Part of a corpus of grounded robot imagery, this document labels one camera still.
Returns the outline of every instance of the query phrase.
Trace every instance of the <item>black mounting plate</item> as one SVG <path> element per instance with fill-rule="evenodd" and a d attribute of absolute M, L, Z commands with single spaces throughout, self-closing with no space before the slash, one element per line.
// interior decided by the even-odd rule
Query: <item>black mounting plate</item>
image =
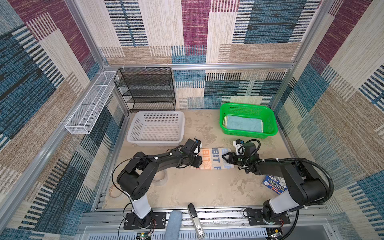
<path fill-rule="evenodd" d="M 259 208 L 259 209 L 247 209 L 245 211 L 246 215 L 249 216 L 248 221 L 249 221 L 250 226 L 267 225 L 263 221 L 263 216 L 261 214 L 262 210 L 263 210 L 262 208 Z M 291 221 L 289 220 L 289 217 L 286 217 L 285 215 L 281 215 L 279 218 L 281 218 L 284 221 L 284 224 L 290 224 L 291 223 Z"/>
<path fill-rule="evenodd" d="M 156 221 L 155 229 L 161 229 L 166 227 L 166 212 L 153 212 L 152 219 Z M 143 226 L 136 219 L 135 214 L 133 212 L 127 213 L 124 221 L 124 230 L 136 230 L 143 229 Z M 153 221 L 149 224 L 145 229 L 151 229 L 153 227 Z"/>

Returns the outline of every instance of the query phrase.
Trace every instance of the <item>white wire basket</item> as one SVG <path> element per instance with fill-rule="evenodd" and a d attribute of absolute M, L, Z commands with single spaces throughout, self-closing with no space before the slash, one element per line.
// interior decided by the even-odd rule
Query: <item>white wire basket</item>
<path fill-rule="evenodd" d="M 140 146 L 177 146 L 183 140 L 183 112 L 140 111 L 128 130 L 127 141 Z"/>
<path fill-rule="evenodd" d="M 87 93 L 75 113 L 71 116 L 65 128 L 71 134 L 89 134 L 99 118 L 105 103 L 112 93 L 116 72 L 102 72 Z"/>

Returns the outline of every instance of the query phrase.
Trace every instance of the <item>blue box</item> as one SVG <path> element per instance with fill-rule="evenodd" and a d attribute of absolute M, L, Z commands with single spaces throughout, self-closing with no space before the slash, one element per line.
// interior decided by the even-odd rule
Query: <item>blue box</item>
<path fill-rule="evenodd" d="M 264 178 L 263 184 L 267 186 L 267 188 L 275 191 L 277 194 L 282 194 L 287 190 L 285 180 L 282 177 L 267 175 Z"/>

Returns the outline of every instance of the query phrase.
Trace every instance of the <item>black mesh organizer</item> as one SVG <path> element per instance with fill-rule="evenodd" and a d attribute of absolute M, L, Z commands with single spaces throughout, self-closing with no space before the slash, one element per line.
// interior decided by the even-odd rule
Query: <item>black mesh organizer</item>
<path fill-rule="evenodd" d="M 170 68 L 120 68 L 117 76 L 114 82 L 131 113 L 175 110 Z"/>

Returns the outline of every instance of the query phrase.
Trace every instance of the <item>table surface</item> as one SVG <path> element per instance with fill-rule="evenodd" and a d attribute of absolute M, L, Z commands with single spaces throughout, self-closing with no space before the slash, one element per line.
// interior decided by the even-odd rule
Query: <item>table surface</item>
<path fill-rule="evenodd" d="M 184 144 L 195 136 L 203 143 L 203 148 L 228 147 L 235 151 L 232 142 L 236 139 L 247 141 L 250 137 L 226 135 L 219 126 L 220 110 L 181 110 L 185 114 Z M 260 158 L 291 157 L 280 132 L 275 136 L 260 139 Z M 166 152 L 168 146 L 138 146 L 124 140 L 117 164 L 133 157 L 137 152 L 145 154 L 160 154 Z M 114 175 L 116 179 L 125 164 L 119 166 Z M 246 206 L 262 205 L 277 194 L 262 184 L 264 176 L 253 173 L 246 174 L 244 170 L 196 170 L 190 167 L 184 169 L 166 169 L 168 180 L 163 186 L 152 184 L 147 192 L 151 207 L 186 207 L 193 203 L 195 207 L 217 206 Z M 129 202 L 124 194 L 109 184 L 104 209 L 124 208 Z"/>

